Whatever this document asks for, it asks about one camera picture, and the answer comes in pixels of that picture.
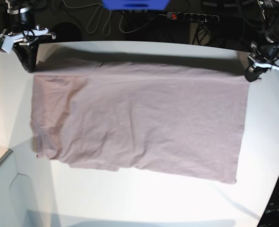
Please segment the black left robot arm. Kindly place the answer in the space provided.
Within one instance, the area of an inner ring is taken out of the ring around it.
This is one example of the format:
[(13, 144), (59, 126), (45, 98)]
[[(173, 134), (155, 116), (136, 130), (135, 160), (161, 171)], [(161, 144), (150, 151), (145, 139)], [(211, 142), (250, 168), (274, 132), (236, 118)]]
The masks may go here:
[(248, 67), (245, 78), (248, 82), (257, 81), (260, 75), (268, 70), (279, 72), (279, 0), (258, 0), (262, 20), (255, 23), (250, 20), (242, 9), (240, 1), (236, 2), (243, 21), (262, 36), (262, 42), (250, 44), (251, 53), (248, 55)]

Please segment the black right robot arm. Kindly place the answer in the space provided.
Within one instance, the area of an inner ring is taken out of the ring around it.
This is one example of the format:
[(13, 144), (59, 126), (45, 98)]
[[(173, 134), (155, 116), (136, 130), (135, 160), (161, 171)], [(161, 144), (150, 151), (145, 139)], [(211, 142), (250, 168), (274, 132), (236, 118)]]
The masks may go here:
[(13, 52), (23, 68), (31, 73), (36, 66), (38, 37), (35, 36), (35, 15), (29, 0), (7, 0), (9, 15), (9, 32), (22, 35), (22, 40), (13, 45)]

